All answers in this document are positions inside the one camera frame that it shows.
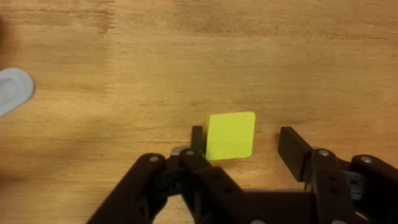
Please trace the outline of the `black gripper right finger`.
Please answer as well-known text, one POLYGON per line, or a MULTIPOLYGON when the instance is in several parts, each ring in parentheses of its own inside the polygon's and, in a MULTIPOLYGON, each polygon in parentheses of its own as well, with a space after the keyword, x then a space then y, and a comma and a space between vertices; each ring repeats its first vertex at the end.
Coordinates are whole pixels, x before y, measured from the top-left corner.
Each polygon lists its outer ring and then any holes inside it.
POLYGON ((398 169, 390 163, 371 154, 346 161, 293 126, 280 129, 278 151, 315 196, 319 224, 398 224, 398 169))

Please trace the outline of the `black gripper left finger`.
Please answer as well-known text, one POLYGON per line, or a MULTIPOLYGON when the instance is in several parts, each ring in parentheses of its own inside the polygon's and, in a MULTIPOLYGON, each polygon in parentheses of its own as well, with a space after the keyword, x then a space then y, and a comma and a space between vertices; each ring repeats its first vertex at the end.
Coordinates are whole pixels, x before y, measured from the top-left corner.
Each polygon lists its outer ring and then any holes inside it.
POLYGON ((190 146, 168 158, 141 155, 88 224, 155 224, 173 195, 183 197, 196 224, 244 224, 246 214, 234 202, 244 197, 243 190, 203 149, 203 128, 195 125, 190 146))

